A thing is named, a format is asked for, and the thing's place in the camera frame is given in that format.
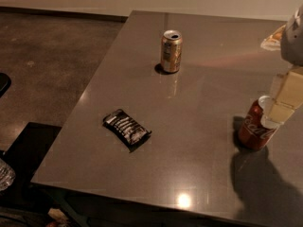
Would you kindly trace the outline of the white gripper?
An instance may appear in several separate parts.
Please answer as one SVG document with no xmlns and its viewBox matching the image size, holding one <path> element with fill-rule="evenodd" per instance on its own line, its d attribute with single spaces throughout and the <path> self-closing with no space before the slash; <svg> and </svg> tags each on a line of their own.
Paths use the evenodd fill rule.
<svg viewBox="0 0 303 227">
<path fill-rule="evenodd" d="M 295 65 L 286 74 L 277 74 L 265 102 L 261 124 L 276 129 L 303 105 L 303 5 L 287 22 L 280 42 L 281 57 Z"/>
</svg>

